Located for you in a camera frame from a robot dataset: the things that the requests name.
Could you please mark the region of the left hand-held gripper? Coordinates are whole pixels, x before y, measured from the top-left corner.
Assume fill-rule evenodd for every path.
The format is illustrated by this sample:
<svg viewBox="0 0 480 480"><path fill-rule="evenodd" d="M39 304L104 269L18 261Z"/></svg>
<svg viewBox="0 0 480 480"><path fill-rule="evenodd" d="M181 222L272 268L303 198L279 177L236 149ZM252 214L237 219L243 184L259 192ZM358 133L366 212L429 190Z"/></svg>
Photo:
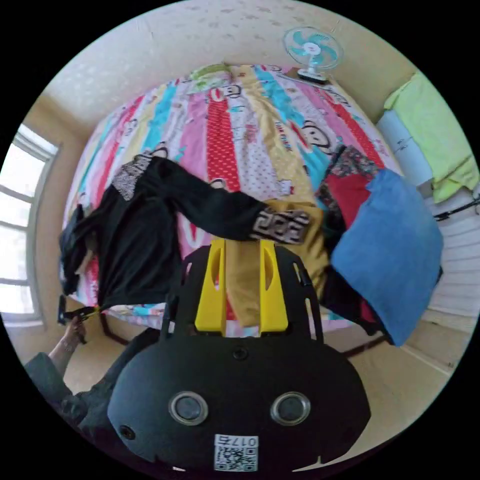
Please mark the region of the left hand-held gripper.
<svg viewBox="0 0 480 480"><path fill-rule="evenodd" d="M102 310L99 306L84 307L68 313L69 317L67 318L67 323L70 322L75 317L80 317L83 319L84 323L88 318L95 316L101 316Z"/></svg>

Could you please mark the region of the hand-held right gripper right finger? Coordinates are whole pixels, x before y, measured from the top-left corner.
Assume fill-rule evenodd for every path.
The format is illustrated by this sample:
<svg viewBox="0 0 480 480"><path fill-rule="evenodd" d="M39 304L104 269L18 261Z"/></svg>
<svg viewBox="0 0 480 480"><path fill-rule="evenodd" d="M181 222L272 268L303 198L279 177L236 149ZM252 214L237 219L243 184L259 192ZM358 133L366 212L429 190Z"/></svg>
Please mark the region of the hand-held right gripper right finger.
<svg viewBox="0 0 480 480"><path fill-rule="evenodd" d="M284 333L289 321L275 244L262 239L259 242L259 251L259 334L267 336Z"/></svg>

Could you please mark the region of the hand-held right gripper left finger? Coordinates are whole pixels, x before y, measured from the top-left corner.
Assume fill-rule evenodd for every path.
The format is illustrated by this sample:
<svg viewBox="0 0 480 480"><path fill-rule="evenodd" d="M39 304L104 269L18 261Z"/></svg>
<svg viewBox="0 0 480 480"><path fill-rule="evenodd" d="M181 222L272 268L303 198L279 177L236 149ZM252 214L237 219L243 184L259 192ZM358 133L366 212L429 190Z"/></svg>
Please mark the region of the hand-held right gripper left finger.
<svg viewBox="0 0 480 480"><path fill-rule="evenodd" d="M226 241L212 239L194 321L196 330L201 334L225 336L226 305Z"/></svg>

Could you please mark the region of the person's left hand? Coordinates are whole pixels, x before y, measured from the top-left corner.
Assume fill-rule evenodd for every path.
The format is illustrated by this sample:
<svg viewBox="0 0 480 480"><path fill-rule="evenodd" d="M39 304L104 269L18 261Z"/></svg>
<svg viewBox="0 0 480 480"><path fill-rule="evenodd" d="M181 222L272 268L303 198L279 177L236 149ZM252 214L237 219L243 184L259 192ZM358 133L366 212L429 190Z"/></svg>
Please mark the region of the person's left hand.
<svg viewBox="0 0 480 480"><path fill-rule="evenodd" d="M79 316L67 323L65 334L61 343L68 353L73 353L79 345L86 344L86 328L84 320Z"/></svg>

